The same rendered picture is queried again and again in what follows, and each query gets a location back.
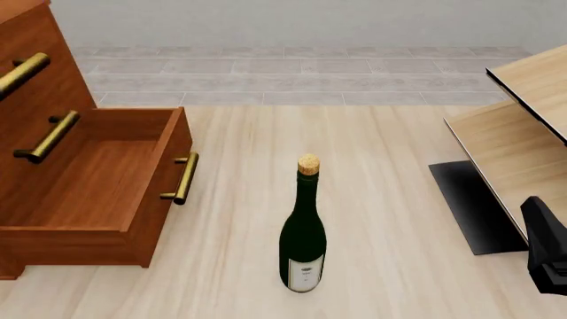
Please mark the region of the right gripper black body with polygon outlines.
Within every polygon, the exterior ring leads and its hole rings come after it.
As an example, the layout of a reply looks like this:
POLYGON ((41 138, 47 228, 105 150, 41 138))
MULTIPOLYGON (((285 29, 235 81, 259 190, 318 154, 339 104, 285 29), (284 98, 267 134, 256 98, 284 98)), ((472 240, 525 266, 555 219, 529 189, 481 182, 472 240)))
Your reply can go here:
POLYGON ((541 294, 567 294, 567 260, 547 264, 529 260, 529 273, 541 294))

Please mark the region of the wooden cabinet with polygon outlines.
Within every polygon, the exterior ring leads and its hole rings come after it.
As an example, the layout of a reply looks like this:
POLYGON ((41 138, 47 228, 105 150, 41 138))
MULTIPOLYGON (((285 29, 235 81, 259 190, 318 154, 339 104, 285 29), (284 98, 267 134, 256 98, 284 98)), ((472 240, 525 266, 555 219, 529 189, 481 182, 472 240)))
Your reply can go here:
POLYGON ((0 77, 14 60, 37 52, 50 58, 39 74, 0 101, 0 281, 18 278, 25 268, 19 246, 10 244, 15 231, 4 227, 32 225, 29 215, 49 193, 76 149, 67 132, 41 164, 16 159, 15 150, 30 150, 54 127, 50 116, 95 108, 87 84, 58 24, 43 0, 0 0, 0 77))

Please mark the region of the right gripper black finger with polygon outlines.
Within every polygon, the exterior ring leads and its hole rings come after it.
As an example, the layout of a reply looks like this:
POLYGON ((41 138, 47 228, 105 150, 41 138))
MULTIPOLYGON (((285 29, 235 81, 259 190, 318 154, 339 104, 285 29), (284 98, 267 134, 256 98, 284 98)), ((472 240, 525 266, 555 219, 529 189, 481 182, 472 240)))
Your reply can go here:
POLYGON ((528 236, 528 269, 548 265, 567 270, 567 228, 537 196, 527 198, 520 208, 528 236))

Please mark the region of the pale wooden rack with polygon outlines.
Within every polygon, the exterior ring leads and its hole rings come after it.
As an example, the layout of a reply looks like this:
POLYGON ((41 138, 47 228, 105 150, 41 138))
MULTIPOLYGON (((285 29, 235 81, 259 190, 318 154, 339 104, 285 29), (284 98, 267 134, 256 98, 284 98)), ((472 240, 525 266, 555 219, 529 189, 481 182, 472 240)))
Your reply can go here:
POLYGON ((517 233, 530 196, 567 226, 567 44, 485 73, 509 100, 445 124, 517 233))

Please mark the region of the dark green wine bottle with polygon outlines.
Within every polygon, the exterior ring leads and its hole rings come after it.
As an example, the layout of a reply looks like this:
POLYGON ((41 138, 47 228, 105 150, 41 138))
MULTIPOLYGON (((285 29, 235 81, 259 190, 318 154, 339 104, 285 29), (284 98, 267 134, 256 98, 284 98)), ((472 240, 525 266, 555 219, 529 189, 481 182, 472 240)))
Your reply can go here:
POLYGON ((320 160, 308 153, 298 159, 295 204, 279 237, 279 275, 293 292, 311 292, 320 283, 327 238, 316 208, 320 160))

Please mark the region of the open wooden drawer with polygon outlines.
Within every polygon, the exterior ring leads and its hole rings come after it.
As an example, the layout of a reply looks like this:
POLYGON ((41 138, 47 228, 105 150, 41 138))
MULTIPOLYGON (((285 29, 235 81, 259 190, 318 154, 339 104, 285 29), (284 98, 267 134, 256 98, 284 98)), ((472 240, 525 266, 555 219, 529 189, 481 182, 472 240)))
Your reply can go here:
POLYGON ((83 113, 39 164, 0 150, 0 277, 30 265, 147 268, 192 140, 185 111, 83 113))

